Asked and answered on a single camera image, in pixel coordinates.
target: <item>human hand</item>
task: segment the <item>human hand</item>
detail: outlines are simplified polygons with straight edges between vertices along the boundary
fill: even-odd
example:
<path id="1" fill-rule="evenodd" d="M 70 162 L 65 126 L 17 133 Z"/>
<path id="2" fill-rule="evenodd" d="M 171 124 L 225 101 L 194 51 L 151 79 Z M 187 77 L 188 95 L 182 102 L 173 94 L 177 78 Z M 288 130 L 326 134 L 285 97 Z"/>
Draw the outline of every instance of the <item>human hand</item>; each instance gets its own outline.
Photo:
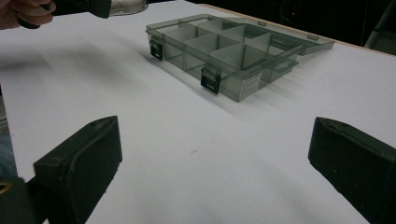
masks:
<path id="1" fill-rule="evenodd" d="M 50 10 L 40 6 L 47 3 L 50 3 Z M 0 30 L 19 27 L 18 18 L 34 25 L 49 23 L 55 8 L 53 0 L 1 0 Z"/>

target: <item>white table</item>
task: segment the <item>white table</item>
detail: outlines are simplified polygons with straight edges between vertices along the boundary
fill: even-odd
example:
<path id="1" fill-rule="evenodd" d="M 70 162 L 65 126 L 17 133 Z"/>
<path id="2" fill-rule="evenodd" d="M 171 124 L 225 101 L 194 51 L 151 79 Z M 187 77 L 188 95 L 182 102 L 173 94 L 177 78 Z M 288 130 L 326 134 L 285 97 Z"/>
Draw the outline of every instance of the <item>white table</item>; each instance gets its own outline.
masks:
<path id="1" fill-rule="evenodd" d="M 396 58 L 336 43 L 235 103 L 149 55 L 147 24 L 200 13 L 230 16 L 175 1 L 1 31 L 19 175 L 29 180 L 34 161 L 117 115 L 123 162 L 88 223 L 367 223 L 307 153 L 315 117 L 396 147 Z"/>

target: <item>dark object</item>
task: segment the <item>dark object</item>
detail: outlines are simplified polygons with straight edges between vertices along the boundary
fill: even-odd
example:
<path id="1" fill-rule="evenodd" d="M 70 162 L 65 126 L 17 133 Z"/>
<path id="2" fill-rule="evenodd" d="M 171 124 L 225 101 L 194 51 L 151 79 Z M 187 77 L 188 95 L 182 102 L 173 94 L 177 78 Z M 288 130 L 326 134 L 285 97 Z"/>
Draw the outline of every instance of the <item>dark object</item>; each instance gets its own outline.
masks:
<path id="1" fill-rule="evenodd" d="M 26 185 L 30 199 L 21 179 L 0 180 L 7 189 L 0 191 L 2 224 L 85 223 L 121 161 L 117 117 L 91 122 L 35 162 L 35 177 Z"/>
<path id="2" fill-rule="evenodd" d="M 221 71 L 206 64 L 205 67 L 202 68 L 201 72 L 201 86 L 214 94 L 219 94 Z"/>
<path id="3" fill-rule="evenodd" d="M 43 7 L 44 9 L 46 9 L 47 11 L 50 11 L 50 3 L 47 3 L 45 5 L 40 5 L 41 7 Z M 27 21 L 24 21 L 23 19 L 18 18 L 18 23 L 20 24 L 20 26 L 27 28 L 27 29 L 38 29 L 40 26 L 39 25 L 34 25 L 32 23 L 29 23 Z"/>
<path id="4" fill-rule="evenodd" d="M 150 40 L 149 41 L 149 50 L 151 55 L 162 61 L 163 60 L 163 45 L 158 43 L 157 41 Z"/>
<path id="5" fill-rule="evenodd" d="M 316 118 L 308 159 L 370 223 L 396 223 L 396 149 L 332 119 Z"/>
<path id="6" fill-rule="evenodd" d="M 171 0 L 148 0 L 148 3 L 168 2 Z M 111 0 L 54 0 L 56 10 L 54 16 L 90 12 L 99 18 L 110 16 Z"/>

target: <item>clear plastic container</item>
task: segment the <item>clear plastic container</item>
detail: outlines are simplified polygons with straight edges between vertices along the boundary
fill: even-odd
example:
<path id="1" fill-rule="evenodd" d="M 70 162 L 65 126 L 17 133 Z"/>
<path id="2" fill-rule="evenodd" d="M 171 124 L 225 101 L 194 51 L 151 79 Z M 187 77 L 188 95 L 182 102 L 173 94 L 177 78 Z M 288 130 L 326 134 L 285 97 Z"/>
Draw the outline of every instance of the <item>clear plastic container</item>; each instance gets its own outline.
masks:
<path id="1" fill-rule="evenodd" d="M 331 49 L 330 39 L 266 23 L 207 14 L 147 26 L 151 54 L 236 102 L 291 71 L 297 56 Z"/>
<path id="2" fill-rule="evenodd" d="M 148 8 L 147 0 L 112 0 L 110 16 L 122 16 L 141 12 Z"/>

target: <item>finger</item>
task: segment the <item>finger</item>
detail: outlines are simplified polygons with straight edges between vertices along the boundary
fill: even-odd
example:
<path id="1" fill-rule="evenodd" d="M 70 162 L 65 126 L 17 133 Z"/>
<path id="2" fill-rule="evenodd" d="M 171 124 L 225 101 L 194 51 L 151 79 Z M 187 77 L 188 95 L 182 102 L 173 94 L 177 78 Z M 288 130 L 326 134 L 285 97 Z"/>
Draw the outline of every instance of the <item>finger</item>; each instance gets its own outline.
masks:
<path id="1" fill-rule="evenodd" d="M 17 0 L 19 2 L 22 2 L 28 6 L 38 6 L 38 5 L 46 5 L 48 4 L 51 0 Z"/>
<path id="2" fill-rule="evenodd" d="M 56 9 L 56 6 L 53 2 L 50 3 L 49 11 L 47 11 L 41 6 L 32 7 L 19 1 L 12 2 L 10 6 L 15 11 L 19 12 L 20 14 L 24 14 L 26 16 L 44 16 L 50 14 L 52 11 Z"/>
<path id="3" fill-rule="evenodd" d="M 34 25 L 44 25 L 52 21 L 52 15 L 47 14 L 44 16 L 27 16 L 21 13 L 17 13 L 17 16 L 22 20 L 29 22 Z"/>

